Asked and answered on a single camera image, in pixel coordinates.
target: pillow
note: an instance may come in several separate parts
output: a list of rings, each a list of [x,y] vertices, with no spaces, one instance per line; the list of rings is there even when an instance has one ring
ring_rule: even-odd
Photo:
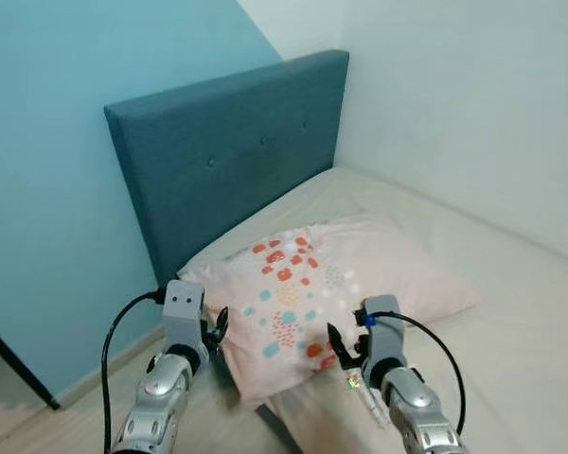
[[[222,350],[249,406],[337,362],[327,322],[353,352],[364,332],[353,311],[369,296],[393,294],[401,313],[423,323],[477,300],[391,221],[372,215],[264,237],[222,261],[183,269],[180,277],[204,285],[213,322],[229,306]]]

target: upholstered headboard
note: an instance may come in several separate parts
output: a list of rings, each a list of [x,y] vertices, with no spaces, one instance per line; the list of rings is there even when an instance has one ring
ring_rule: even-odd
[[[332,167],[347,62],[327,51],[105,108],[160,285]]]

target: mattress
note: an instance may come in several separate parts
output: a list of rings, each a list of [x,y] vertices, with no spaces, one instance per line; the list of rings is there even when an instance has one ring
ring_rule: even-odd
[[[362,211],[390,217],[481,294],[477,308],[431,324],[465,378],[463,440],[471,451],[568,452],[568,261],[562,257],[395,184],[336,167],[245,220],[188,266],[283,229]],[[455,424],[458,392],[444,355],[412,328],[404,353]],[[376,424],[338,367],[266,404],[304,452],[404,452],[395,428]]]

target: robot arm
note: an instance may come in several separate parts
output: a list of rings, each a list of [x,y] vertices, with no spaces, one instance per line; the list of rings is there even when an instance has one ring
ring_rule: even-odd
[[[227,309],[208,331],[201,320],[204,288],[199,284],[170,281],[163,312],[166,349],[151,360],[148,374],[137,387],[136,402],[120,430],[112,454],[169,454],[179,420],[186,410],[193,377],[209,360],[227,329]],[[328,325],[328,337],[345,370],[360,368],[364,381],[381,391],[394,426],[408,454],[468,454],[458,434],[443,416],[439,399],[402,354],[403,324],[378,319],[365,323],[366,314],[398,313],[393,296],[368,298],[356,313],[358,324],[369,334],[360,337],[352,358],[337,329]]]
[[[170,281],[163,311],[166,348],[151,359],[137,387],[136,402],[120,430],[113,454],[169,454],[187,406],[193,377],[208,363],[227,329],[227,308],[208,331],[201,320],[204,288]]]
[[[368,320],[366,314],[399,313],[391,295],[368,298],[356,312],[359,325],[369,335],[361,336],[360,355],[352,358],[331,324],[328,337],[344,370],[361,368],[364,382],[381,391],[382,400],[398,429],[408,454],[468,454],[451,423],[442,414],[440,401],[415,369],[407,367],[402,354],[404,326],[401,320]]]

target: connector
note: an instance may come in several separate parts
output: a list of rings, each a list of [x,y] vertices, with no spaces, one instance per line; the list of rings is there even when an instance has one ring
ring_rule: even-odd
[[[164,301],[167,299],[167,290],[165,288],[157,288],[150,293],[150,298],[152,298],[157,305],[163,306]]]

